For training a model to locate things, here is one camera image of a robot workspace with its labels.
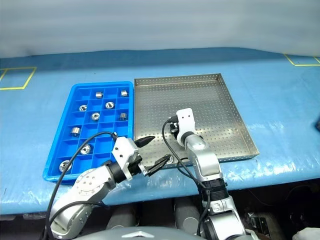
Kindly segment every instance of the tray hole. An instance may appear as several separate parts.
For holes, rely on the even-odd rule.
[[[116,101],[116,108],[117,109],[128,109],[129,108],[129,98],[128,97],[118,98]]]
[[[99,122],[100,123],[113,123],[114,119],[115,119],[115,110],[108,109],[108,110],[101,111]]]
[[[85,112],[84,111],[77,111],[73,112],[69,115],[69,124],[76,125],[76,124],[83,124],[85,121]]]
[[[88,111],[100,111],[102,105],[102,99],[92,99],[88,103]]]
[[[98,132],[114,132],[114,123],[113,122],[103,122],[99,123]],[[98,136],[99,138],[107,136],[106,134]]]
[[[100,167],[103,163],[110,160],[110,153],[99,153],[94,154],[92,159],[91,168],[97,168]]]
[[[77,151],[78,140],[63,140],[60,143],[58,156],[72,156]]]
[[[77,156],[73,162],[71,173],[81,174],[84,171],[90,169],[92,165],[92,158],[92,154]]]
[[[117,121],[114,123],[114,131],[120,136],[128,134],[128,121]]]
[[[80,137],[82,139],[87,139],[96,133],[98,133],[97,123],[85,124],[82,126]]]
[[[80,88],[75,91],[74,98],[76,100],[88,100],[90,97],[91,90],[88,88]]]
[[[102,154],[102,153],[111,152],[112,141],[113,141],[113,139],[110,136],[97,138],[95,141],[94,153],[95,154]]]
[[[103,92],[103,98],[104,99],[116,98],[117,91],[118,91],[118,89],[116,87],[105,88],[104,92]]]

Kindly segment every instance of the blue plastic tray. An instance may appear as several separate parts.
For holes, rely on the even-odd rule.
[[[126,90],[128,96],[122,97],[121,90]],[[102,92],[103,97],[96,98],[96,92]],[[114,102],[115,107],[106,109],[107,102]],[[87,105],[87,110],[79,111],[81,105]],[[100,113],[97,121],[91,119],[95,112]],[[121,113],[127,113],[127,121],[119,121]],[[79,136],[71,135],[74,127],[81,128]],[[102,131],[133,138],[134,87],[131,82],[80,83],[72,87],[44,167],[43,178],[51,182],[58,181],[60,163],[69,160],[88,137]],[[115,161],[111,154],[115,143],[109,135],[100,135],[89,144],[90,153],[78,154],[62,183],[72,184],[85,170],[96,168],[108,160]]]

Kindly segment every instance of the floor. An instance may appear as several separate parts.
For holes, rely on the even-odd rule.
[[[274,220],[267,221],[271,238],[260,234],[260,239],[291,240],[297,231],[305,227],[320,228],[320,179],[231,191],[230,194],[246,228],[252,228],[246,222],[248,213],[271,216],[267,219]],[[140,226],[175,227],[172,198],[139,202],[137,208]],[[93,211],[81,234],[104,230],[114,209]],[[275,229],[275,222],[279,224],[279,229]],[[23,216],[17,216],[12,221],[0,222],[0,237],[1,240],[34,240],[43,227],[44,219],[26,220]]]

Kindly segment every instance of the yellow tape marking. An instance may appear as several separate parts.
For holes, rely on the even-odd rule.
[[[313,58],[319,63],[319,64],[295,64],[291,59],[290,57],[287,55],[287,54],[283,54],[286,59],[288,59],[288,61],[293,65],[293,66],[296,66],[296,67],[316,67],[316,66],[320,66],[320,61],[314,56]]]
[[[0,87],[0,90],[23,90],[27,87],[29,81],[35,74],[37,67],[36,66],[22,66],[22,67],[10,67],[10,68],[1,68],[0,70],[4,70],[3,74],[0,76],[0,81],[4,78],[5,74],[9,70],[20,70],[20,69],[33,69],[30,75],[28,76],[27,80],[23,84],[23,86],[12,86],[12,87]]]

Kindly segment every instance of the metal ring part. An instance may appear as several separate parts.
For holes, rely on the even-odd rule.
[[[86,144],[81,148],[80,153],[83,155],[89,154],[91,151],[91,146],[89,144]]]
[[[105,104],[105,108],[106,109],[113,109],[115,107],[115,103],[113,101],[108,101],[106,104]]]
[[[59,165],[59,171],[60,172],[63,172],[65,169],[66,169],[66,167],[67,167],[67,165],[69,164],[69,160],[65,160],[65,161],[63,161],[62,163],[60,163],[60,165]],[[72,163],[70,164],[70,166],[68,167],[68,170],[67,171],[69,171],[70,169],[71,169],[71,167],[72,167]]]
[[[93,121],[97,121],[97,120],[99,120],[99,118],[100,118],[100,113],[98,113],[98,112],[92,113],[91,119],[92,119]]]
[[[87,110],[87,107],[88,107],[88,106],[85,105],[85,104],[84,104],[84,105],[81,105],[81,106],[79,107],[79,111],[80,111],[80,112],[85,112],[85,111]]]

